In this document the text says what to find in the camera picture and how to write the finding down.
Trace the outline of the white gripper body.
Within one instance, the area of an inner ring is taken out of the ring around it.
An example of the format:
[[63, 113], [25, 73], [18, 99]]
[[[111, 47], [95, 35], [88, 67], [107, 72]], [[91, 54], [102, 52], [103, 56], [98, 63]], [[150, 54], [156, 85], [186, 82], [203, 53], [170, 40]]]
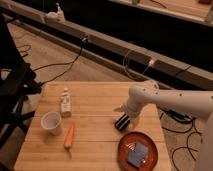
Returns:
[[122, 104], [121, 108], [130, 118], [136, 118], [142, 110], [142, 105], [135, 101], [127, 100]]

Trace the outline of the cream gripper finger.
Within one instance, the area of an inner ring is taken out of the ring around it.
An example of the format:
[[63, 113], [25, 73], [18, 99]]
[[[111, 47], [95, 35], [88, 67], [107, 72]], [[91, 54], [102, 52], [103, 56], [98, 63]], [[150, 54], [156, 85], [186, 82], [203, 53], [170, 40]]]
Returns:
[[123, 112], [123, 108], [122, 107], [116, 107], [113, 109], [114, 112]]
[[139, 116], [131, 120], [131, 130], [134, 130], [139, 124]]

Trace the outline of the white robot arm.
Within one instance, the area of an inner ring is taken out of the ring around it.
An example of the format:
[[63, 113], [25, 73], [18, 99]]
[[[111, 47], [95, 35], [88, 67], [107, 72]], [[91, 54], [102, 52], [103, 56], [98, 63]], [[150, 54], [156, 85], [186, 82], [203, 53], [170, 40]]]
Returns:
[[146, 80], [132, 84], [128, 93], [128, 99], [119, 107], [123, 115], [115, 122], [117, 130], [125, 130], [147, 104], [201, 118], [206, 125], [194, 171], [213, 171], [213, 91], [166, 90], [160, 89], [156, 81]]

